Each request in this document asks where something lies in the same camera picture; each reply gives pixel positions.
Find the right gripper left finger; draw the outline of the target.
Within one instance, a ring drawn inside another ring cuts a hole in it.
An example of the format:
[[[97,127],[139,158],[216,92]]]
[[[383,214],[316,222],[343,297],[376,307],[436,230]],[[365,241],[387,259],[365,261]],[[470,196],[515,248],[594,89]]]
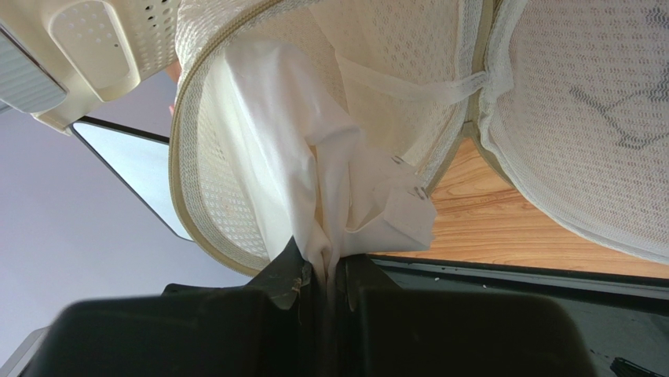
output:
[[[304,376],[299,293],[311,266],[294,241],[248,284],[178,284],[159,296],[76,302],[26,376]]]

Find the white mesh laundry bag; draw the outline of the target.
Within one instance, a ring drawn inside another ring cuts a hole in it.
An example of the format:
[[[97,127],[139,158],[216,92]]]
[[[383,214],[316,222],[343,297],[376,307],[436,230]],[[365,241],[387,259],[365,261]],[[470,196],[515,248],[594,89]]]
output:
[[[191,238],[249,274],[294,240],[267,251],[205,81],[218,53],[253,37],[299,48],[368,145],[411,165],[427,196],[472,137],[564,228],[667,263],[667,2],[182,2],[171,196]]]

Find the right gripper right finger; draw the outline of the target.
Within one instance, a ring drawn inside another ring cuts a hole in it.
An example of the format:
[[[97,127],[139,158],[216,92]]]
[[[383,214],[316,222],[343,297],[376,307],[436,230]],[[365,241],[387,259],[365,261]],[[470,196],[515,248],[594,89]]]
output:
[[[369,257],[337,266],[342,376],[592,376],[577,327],[530,295],[410,290]]]

